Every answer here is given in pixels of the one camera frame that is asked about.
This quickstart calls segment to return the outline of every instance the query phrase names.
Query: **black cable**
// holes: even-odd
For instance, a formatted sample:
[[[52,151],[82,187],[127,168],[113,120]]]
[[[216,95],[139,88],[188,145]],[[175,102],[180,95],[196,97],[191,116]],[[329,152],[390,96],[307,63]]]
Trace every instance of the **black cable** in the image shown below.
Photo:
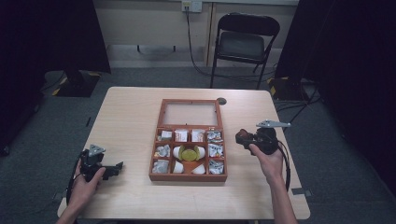
[[[285,150],[283,150],[282,147],[278,147],[278,149],[280,150],[280,152],[282,152],[282,156],[283,159],[285,160],[286,163],[286,191],[289,191],[289,187],[290,187],[290,159],[289,159],[289,152],[288,149],[286,148],[286,146],[281,142],[281,141],[277,141],[278,143],[280,143],[282,145],[283,148],[285,148]]]
[[[74,167],[73,167],[73,172],[72,172],[72,175],[71,175],[71,177],[70,177],[70,179],[69,179],[69,184],[67,185],[67,189],[66,189],[66,204],[67,205],[69,205],[69,201],[70,201],[70,197],[71,197],[71,195],[72,195],[72,188],[73,188],[73,185],[74,185],[74,181],[75,181],[75,179],[77,178],[77,177],[75,177],[75,173],[76,173],[76,168],[77,168],[77,165],[78,165],[78,162],[79,162],[79,160],[80,160],[80,158],[81,158],[81,156],[82,156],[82,151],[78,154],[78,157],[77,157],[77,159],[76,159],[76,162],[75,162],[75,165],[74,165]]]
[[[193,67],[195,68],[196,71],[198,71],[201,75],[207,76],[207,77],[211,77],[212,74],[206,73],[204,71],[202,71],[195,63],[195,60],[192,57],[192,46],[191,46],[191,33],[190,33],[190,9],[188,7],[184,7],[185,9],[185,13],[186,13],[186,18],[187,18],[187,26],[188,26],[188,34],[189,34],[189,47],[190,47],[190,56],[191,56],[191,62]],[[270,75],[273,74],[275,72],[275,68],[273,69],[273,71],[271,72],[267,72],[264,73],[263,76],[266,75]],[[257,80],[254,79],[248,79],[248,78],[244,78],[244,77],[258,77],[259,75],[252,75],[252,76],[235,76],[235,77],[230,77],[230,76],[224,76],[224,75],[216,75],[216,77],[224,77],[224,78],[228,78],[230,80],[238,80],[238,81],[246,81],[246,82],[257,82]],[[268,77],[264,80],[262,80],[262,82],[267,81],[268,79],[272,78]]]
[[[321,99],[321,97],[319,97],[319,98],[316,99],[315,101],[312,101],[312,102],[309,103],[309,104],[305,104],[305,103],[287,103],[287,104],[299,104],[299,105],[291,105],[291,106],[283,107],[283,108],[280,108],[280,109],[278,108],[278,109],[276,110],[276,112],[280,112],[280,111],[282,111],[282,110],[292,109],[292,108],[300,107],[300,106],[304,106],[304,105],[312,105],[312,104],[318,102],[320,99]]]
[[[62,72],[61,76],[52,84],[50,84],[48,87],[43,87],[43,89],[41,89],[40,91],[46,91],[47,89],[53,87],[56,83],[58,83],[62,77],[64,76],[64,71]]]
[[[314,92],[312,93],[311,97],[309,98],[308,102],[303,106],[303,108],[301,108],[296,115],[294,115],[294,117],[289,121],[289,123],[292,123],[297,117],[298,115],[310,104],[312,104],[312,100],[314,99],[315,93],[318,90],[318,86],[315,87]],[[288,129],[288,127],[283,128],[283,133]]]

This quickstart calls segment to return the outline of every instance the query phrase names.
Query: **forearm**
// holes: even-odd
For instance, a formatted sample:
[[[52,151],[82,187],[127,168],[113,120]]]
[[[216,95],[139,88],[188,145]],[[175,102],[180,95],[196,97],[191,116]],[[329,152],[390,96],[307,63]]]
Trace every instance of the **forearm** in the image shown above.
[[[78,217],[79,210],[73,206],[67,206],[62,212],[56,224],[73,224]]]
[[[274,180],[274,182],[270,184],[270,187],[275,224],[297,223],[283,178],[280,177],[277,180]]]

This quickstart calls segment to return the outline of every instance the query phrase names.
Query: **wooden tray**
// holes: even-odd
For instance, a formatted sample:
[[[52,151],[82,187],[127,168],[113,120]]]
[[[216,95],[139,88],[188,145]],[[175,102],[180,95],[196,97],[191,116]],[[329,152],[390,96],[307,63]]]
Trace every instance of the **wooden tray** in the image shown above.
[[[170,133],[171,137],[166,138],[165,133]],[[152,181],[225,182],[227,179],[227,162],[223,136],[219,102],[217,100],[163,99],[151,152],[149,178]],[[169,153],[159,153],[159,147],[166,146],[169,146]],[[196,157],[188,157],[186,154],[178,153],[175,157],[174,151],[181,146],[186,148],[186,151],[190,150],[190,154]],[[194,154],[195,147],[204,149],[205,155],[203,156],[201,152],[201,157],[203,156],[201,159],[199,157],[200,153]],[[219,149],[219,147],[222,147],[222,152],[221,150],[214,150],[214,148]],[[168,163],[166,171],[165,169],[157,169],[158,161]],[[175,165],[178,162],[183,165],[183,173],[175,173]],[[220,174],[211,172],[209,169],[211,162],[212,164],[213,162],[214,164],[223,164]],[[203,173],[193,173],[193,170],[201,164],[205,167]]]

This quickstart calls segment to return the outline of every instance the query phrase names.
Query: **chair seat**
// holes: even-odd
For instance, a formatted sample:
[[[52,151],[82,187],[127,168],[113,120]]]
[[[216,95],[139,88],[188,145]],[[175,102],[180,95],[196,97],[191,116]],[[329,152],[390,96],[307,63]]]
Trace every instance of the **chair seat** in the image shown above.
[[[262,61],[264,39],[259,35],[223,32],[219,41],[219,56],[248,58]]]

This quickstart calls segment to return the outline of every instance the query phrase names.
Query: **white cup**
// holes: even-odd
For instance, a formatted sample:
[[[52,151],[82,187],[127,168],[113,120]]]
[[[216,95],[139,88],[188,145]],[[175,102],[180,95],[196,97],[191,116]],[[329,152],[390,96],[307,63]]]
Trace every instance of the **white cup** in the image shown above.
[[[197,166],[195,169],[192,170],[193,174],[202,175],[205,173],[205,167],[203,164]]]
[[[180,147],[174,147],[174,151],[173,151],[174,157],[180,160],[180,158],[178,157],[179,151],[180,151]]]
[[[181,174],[184,172],[184,166],[180,162],[176,161],[175,163],[175,168],[174,168],[174,174]]]
[[[205,149],[203,147],[199,148],[199,160],[205,156]]]

